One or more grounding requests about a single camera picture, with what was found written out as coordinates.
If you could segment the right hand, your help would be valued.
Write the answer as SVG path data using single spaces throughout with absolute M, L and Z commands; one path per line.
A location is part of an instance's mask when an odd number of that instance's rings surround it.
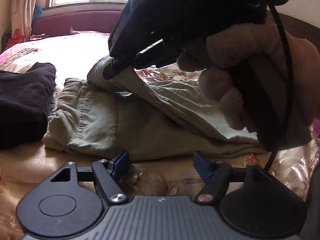
M 286 36 L 295 71 L 296 91 L 306 122 L 312 124 L 314 119 L 319 119 L 319 52 L 306 39 Z M 245 126 L 241 116 L 242 97 L 223 69 L 259 54 L 268 55 L 280 70 L 285 70 L 285 56 L 276 25 L 234 25 L 208 37 L 205 46 L 183 52 L 177 64 L 185 72 L 201 71 L 201 93 L 218 102 L 232 129 L 242 130 Z

